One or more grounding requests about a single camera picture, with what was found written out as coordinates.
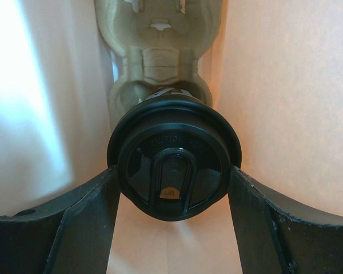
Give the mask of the brown takeout coffee cup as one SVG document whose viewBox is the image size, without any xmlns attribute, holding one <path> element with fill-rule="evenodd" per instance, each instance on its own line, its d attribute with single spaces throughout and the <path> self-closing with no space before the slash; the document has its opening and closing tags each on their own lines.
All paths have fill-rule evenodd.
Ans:
<svg viewBox="0 0 343 274">
<path fill-rule="evenodd" d="M 143 103 L 144 101 L 148 101 L 148 100 L 151 100 L 154 98 L 166 99 L 166 98 L 171 97 L 171 96 L 177 96 L 177 97 L 180 97 L 182 99 L 188 99 L 188 100 L 193 99 L 193 100 L 196 100 L 198 103 L 202 103 L 201 100 L 192 96 L 192 94 L 186 89 L 175 88 L 175 87 L 167 87 L 167 88 L 162 88 L 162 89 L 156 91 L 155 93 L 149 95 L 145 99 L 139 98 L 137 105 Z"/>
</svg>

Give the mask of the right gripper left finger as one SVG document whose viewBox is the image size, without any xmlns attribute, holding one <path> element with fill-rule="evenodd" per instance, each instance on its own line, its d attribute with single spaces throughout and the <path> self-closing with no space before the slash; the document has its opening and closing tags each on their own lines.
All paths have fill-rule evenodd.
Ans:
<svg viewBox="0 0 343 274">
<path fill-rule="evenodd" d="M 106 273 L 120 198 L 115 167 L 14 216 L 0 216 L 0 273 Z"/>
</svg>

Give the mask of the black coffee cup lid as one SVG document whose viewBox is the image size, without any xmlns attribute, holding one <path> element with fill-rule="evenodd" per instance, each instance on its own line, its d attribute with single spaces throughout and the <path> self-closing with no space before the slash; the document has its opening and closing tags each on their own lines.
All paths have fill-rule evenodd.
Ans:
<svg viewBox="0 0 343 274">
<path fill-rule="evenodd" d="M 107 148 L 122 193 L 145 214 L 185 220 L 228 191 L 240 167 L 237 134 L 217 111 L 171 96 L 134 106 L 118 122 Z"/>
</svg>

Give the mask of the orange paper gift bag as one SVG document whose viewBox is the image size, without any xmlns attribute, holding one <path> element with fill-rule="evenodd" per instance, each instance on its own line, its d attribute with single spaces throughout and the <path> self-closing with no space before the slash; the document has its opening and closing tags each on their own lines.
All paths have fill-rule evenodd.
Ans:
<svg viewBox="0 0 343 274">
<path fill-rule="evenodd" d="M 93 1 L 0 1 L 0 216 L 106 168 L 120 58 Z M 343 216 L 343 1 L 225 1 L 199 72 L 242 169 Z M 228 199 L 176 223 L 121 197 L 108 273 L 240 273 Z"/>
</svg>

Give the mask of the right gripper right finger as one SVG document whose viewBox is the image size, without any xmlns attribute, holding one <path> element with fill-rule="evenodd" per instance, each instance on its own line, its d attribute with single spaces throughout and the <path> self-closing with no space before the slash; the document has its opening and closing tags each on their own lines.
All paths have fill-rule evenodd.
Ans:
<svg viewBox="0 0 343 274">
<path fill-rule="evenodd" d="M 232 167 L 228 197 L 243 273 L 343 273 L 343 217 Z"/>
</svg>

